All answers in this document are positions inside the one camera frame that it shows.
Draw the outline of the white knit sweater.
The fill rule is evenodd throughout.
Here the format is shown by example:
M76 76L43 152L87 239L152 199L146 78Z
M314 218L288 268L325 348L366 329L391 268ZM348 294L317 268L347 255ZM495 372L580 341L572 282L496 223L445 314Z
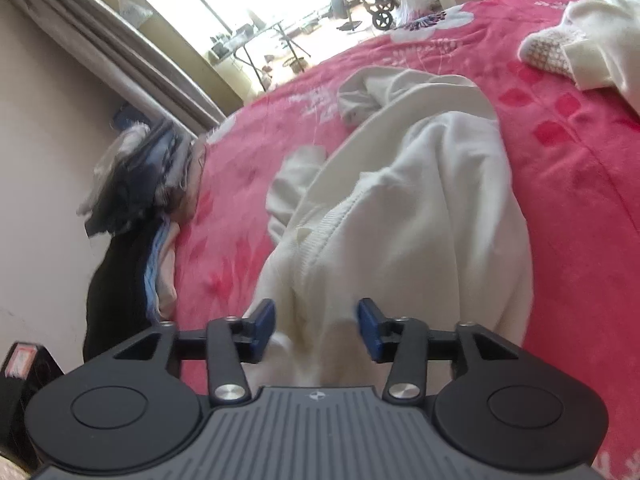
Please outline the white knit sweater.
M382 387L356 307L435 330L475 322L520 344L533 302L525 218L497 114L459 75L367 67L337 92L352 134L332 154L306 145L266 197L274 248L256 300L277 326L253 388Z

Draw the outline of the pile of dark clothes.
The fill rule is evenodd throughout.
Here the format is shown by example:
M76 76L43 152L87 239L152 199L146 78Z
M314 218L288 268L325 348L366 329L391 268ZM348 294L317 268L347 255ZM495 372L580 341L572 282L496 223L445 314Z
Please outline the pile of dark clothes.
M170 120L136 122L94 168L77 213L88 236L111 240L88 287L84 360L174 314L175 241L194 214L204 156Z

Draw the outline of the folding table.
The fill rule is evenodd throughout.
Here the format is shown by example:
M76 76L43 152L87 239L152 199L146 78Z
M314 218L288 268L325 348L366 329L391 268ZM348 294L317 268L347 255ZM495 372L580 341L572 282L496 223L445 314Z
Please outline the folding table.
M260 92L276 85L273 82L275 62L281 62L294 76L306 73L309 68L310 54L290 37L281 22L262 27L248 23L235 32L210 40L212 46L207 51L207 61L217 66L230 60L247 67Z

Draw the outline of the red and black box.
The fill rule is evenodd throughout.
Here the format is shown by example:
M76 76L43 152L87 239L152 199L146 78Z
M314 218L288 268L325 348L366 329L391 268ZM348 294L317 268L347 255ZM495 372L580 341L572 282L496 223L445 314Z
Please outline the red and black box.
M17 341L1 365L1 454L27 471L38 467L37 453L25 426L32 397L63 375L61 367L41 344Z

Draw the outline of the pink floral bed blanket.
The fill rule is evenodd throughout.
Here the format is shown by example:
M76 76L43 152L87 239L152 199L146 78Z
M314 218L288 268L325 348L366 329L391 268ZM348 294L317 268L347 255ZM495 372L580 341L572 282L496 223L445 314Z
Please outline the pink floral bed blanket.
M230 116L178 241L179 327L270 298L252 386L382 387L361 298L436 330L482 324L596 389L594 464L637 478L639 118L516 55L572 1L455 6Z

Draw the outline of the beige curtain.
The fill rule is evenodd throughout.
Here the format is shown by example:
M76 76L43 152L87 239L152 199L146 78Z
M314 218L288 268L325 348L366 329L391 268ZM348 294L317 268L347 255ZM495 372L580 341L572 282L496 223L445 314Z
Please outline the beige curtain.
M194 136L226 115L178 65L101 0L10 0L145 117Z

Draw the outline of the white garment with patterned cuff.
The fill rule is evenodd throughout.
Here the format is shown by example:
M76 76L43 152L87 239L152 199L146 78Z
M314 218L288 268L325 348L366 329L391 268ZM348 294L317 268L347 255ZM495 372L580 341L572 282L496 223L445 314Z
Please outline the white garment with patterned cuff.
M639 0L578 0L559 24L528 35L518 58L582 91L614 88L639 108Z

